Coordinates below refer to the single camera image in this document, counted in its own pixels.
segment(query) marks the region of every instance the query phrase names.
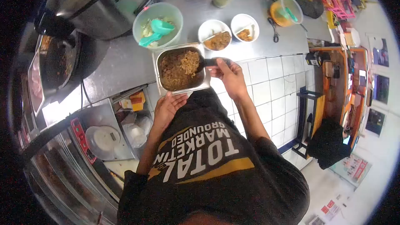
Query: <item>small white bowl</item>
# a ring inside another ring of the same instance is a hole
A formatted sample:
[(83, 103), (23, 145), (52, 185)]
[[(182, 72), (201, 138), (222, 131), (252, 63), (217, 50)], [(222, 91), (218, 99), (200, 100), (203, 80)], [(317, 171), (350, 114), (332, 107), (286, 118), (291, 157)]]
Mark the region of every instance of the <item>small white bowl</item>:
[[(253, 36), (253, 29), (251, 28), (251, 25), (254, 25), (254, 38), (252, 41), (243, 41), (237, 37), (236, 34), (243, 28), (248, 28), (250, 30), (250, 36)], [(252, 16), (243, 13), (237, 14), (232, 18), (230, 28), (232, 29), (235, 38), (238, 39), (240, 42), (254, 42), (260, 35), (260, 27), (258, 26), (257, 21)]]
[(232, 32), (230, 31), (230, 28), (226, 25), (226, 23), (222, 21), (216, 19), (207, 20), (206, 22), (202, 23), (202, 25), (199, 27), (197, 36), (199, 38), (199, 42), (203, 43), (207, 38), (217, 34), (218, 32), (224, 32), (224, 31), (229, 32), (230, 35), (230, 41), (226, 46), (228, 47), (229, 44), (232, 42)]

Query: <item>pink rack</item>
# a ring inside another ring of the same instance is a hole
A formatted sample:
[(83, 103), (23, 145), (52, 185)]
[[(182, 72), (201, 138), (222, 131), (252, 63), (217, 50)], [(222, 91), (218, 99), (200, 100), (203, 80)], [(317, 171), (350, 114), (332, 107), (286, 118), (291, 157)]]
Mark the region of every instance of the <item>pink rack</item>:
[(350, 19), (355, 18), (353, 8), (351, 7), (351, 0), (332, 0), (333, 7), (328, 8), (336, 14), (340, 19)]

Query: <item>white tile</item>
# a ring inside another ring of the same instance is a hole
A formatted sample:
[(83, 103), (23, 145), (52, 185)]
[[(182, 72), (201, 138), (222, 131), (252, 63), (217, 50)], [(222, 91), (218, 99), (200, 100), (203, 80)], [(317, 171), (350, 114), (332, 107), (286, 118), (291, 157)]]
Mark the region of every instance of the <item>white tile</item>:
[(157, 83), (151, 83), (147, 86), (147, 93), (150, 98), (150, 104), (152, 106), (151, 110), (154, 110), (157, 105), (158, 99), (161, 98), (160, 93), (158, 92)]
[[(253, 98), (253, 88), (251, 85), (247, 86), (247, 93), (249, 93), (249, 96), (251, 98), (251, 101), (254, 102), (254, 98)], [(233, 102), (232, 100), (232, 105), (233, 105), (233, 112), (236, 114), (239, 111), (237, 110), (236, 104), (235, 102)]]
[(280, 133), (274, 135), (274, 136), (271, 138), (272, 142), (275, 144), (275, 146), (276, 146), (277, 148), (282, 147), (282, 145), (283, 145), (283, 139), (284, 139), (284, 131), (282, 131), (282, 132), (280, 132)]
[(230, 115), (228, 116), (229, 119), (231, 119), (233, 122), (235, 122), (235, 115)]
[(297, 112), (296, 111), (297, 110), (294, 109), (285, 114), (285, 128), (286, 129), (297, 123)]
[(272, 101), (273, 119), (285, 114), (285, 97)]
[(294, 74), (294, 63), (293, 56), (283, 56), (282, 57), (282, 65), (283, 65), (283, 75), (291, 75)]
[(219, 78), (211, 78), (210, 81), (211, 87), (215, 90), (215, 93), (220, 94), (226, 92), (224, 83)]
[(271, 89), (269, 81), (254, 84), (252, 86), (255, 106), (262, 105), (266, 102), (271, 102)]
[(305, 72), (306, 74), (306, 85), (312, 86), (315, 84), (315, 78), (314, 78), (314, 70), (309, 70)]
[(266, 123), (272, 120), (273, 115), (271, 109), (271, 102), (257, 106), (256, 110), (262, 123)]
[(280, 57), (268, 58), (267, 66), (270, 80), (283, 77), (282, 60)]
[(300, 91), (301, 87), (306, 86), (306, 78), (304, 72), (296, 74), (296, 91)]
[(249, 72), (249, 65), (247, 62), (243, 62), (243, 63), (238, 63), (238, 65), (240, 65), (240, 67), (242, 68), (243, 71), (243, 76), (244, 76), (244, 82), (246, 83), (246, 85), (251, 85), (251, 79), (250, 79), (250, 72)]
[(299, 73), (304, 71), (303, 55), (296, 55), (293, 57), (294, 72)]
[(285, 82), (283, 78), (277, 78), (270, 81), (271, 100), (281, 98), (285, 95)]
[(272, 121), (272, 132), (274, 136), (285, 129), (285, 115), (273, 119)]
[(272, 135), (272, 121), (269, 121), (269, 122), (267, 122), (267, 123), (264, 123), (264, 128), (265, 128), (265, 130), (267, 131), (267, 133), (268, 133), (268, 136), (270, 136), (270, 137), (272, 137), (273, 135)]
[(239, 113), (235, 114), (235, 125), (240, 133), (244, 132), (244, 126), (242, 123), (242, 119), (240, 119)]
[(296, 93), (285, 96), (285, 112), (292, 111), (296, 108)]
[(283, 78), (285, 81), (285, 95), (296, 92), (296, 75), (289, 75)]
[(285, 129), (285, 138), (284, 138), (284, 144), (292, 141), (296, 136), (294, 134), (295, 126), (292, 125), (289, 128)]
[(233, 115), (233, 105), (232, 105), (232, 99), (229, 97), (227, 92), (218, 94), (218, 97), (223, 105), (223, 107), (226, 109), (228, 112), (228, 116)]
[(265, 58), (249, 62), (248, 66), (252, 84), (269, 80), (267, 60)]

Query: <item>stainless steel counter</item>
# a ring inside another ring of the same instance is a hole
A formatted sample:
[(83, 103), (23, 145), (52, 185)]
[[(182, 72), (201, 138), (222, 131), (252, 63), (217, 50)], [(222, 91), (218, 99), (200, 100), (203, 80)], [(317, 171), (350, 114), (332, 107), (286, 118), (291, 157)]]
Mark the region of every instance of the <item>stainless steel counter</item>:
[[(321, 19), (305, 18), (306, 33), (299, 25), (277, 27), (279, 42), (273, 42), (273, 28), (268, 23), (268, 9), (271, 0), (232, 0), (225, 8), (217, 8), (212, 0), (160, 0), (177, 6), (183, 14), (184, 25), (180, 40), (176, 44), (198, 42), (197, 31), (200, 25), (209, 19), (218, 19), (230, 26), (232, 18), (239, 13), (251, 15), (260, 26), (260, 36), (253, 43), (232, 44), (223, 51), (206, 51), (206, 57), (227, 57), (234, 61), (258, 57), (273, 57), (308, 53), (307, 37), (329, 40), (326, 23)], [(97, 102), (119, 92), (156, 80), (151, 53), (140, 47), (132, 37), (120, 37), (115, 40), (94, 41), (91, 46), (95, 70), (84, 79), (91, 102)], [(83, 96), (84, 106), (89, 102)], [(68, 113), (80, 108), (80, 86), (51, 111), (44, 110), (47, 125), (63, 119)]]

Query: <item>rice cooker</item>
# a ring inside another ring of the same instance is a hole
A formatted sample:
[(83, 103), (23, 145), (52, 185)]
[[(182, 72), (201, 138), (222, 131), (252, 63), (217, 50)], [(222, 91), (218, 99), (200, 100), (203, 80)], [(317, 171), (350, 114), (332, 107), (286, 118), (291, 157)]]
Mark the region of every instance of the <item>rice cooker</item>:
[(44, 0), (37, 16), (38, 33), (67, 37), (74, 29), (95, 38), (108, 40), (132, 29), (143, 8), (158, 0)]

